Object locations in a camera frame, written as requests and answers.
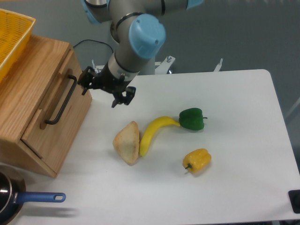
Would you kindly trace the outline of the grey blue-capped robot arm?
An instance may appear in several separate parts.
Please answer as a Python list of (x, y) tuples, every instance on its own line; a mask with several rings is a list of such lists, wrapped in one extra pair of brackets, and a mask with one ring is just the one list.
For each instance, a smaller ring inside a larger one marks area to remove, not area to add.
[(93, 67), (82, 72), (78, 80), (82, 94), (89, 89), (101, 89), (113, 94), (112, 107), (130, 104), (136, 88), (129, 84), (157, 55), (166, 39), (158, 17), (202, 3), (201, 0), (83, 0), (83, 9), (92, 24), (111, 21), (111, 36), (119, 45), (100, 72)]

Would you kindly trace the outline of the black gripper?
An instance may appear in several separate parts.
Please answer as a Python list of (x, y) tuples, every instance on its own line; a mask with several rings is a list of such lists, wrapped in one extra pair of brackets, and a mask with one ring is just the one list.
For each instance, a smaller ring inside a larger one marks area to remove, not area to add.
[(109, 70), (108, 64), (98, 74), (94, 68), (86, 67), (77, 82), (82, 87), (82, 95), (85, 95), (89, 89), (101, 89), (113, 94), (112, 108), (116, 105), (129, 105), (131, 103), (135, 97), (136, 87), (128, 86), (130, 83), (131, 81), (114, 77)]

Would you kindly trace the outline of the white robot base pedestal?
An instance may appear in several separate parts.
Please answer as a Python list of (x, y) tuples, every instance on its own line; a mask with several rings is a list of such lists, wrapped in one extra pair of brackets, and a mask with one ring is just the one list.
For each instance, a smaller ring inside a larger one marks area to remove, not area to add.
[[(161, 74), (172, 74), (172, 64), (175, 62), (176, 58), (169, 55), (163, 61), (155, 61), (155, 58), (151, 59), (140, 71), (138, 75), (161, 75)], [(97, 66), (94, 60), (91, 60), (92, 67), (96, 73), (101, 72), (104, 68), (104, 65)], [(223, 58), (220, 59), (220, 62), (216, 65), (213, 72), (219, 72), (223, 63)]]

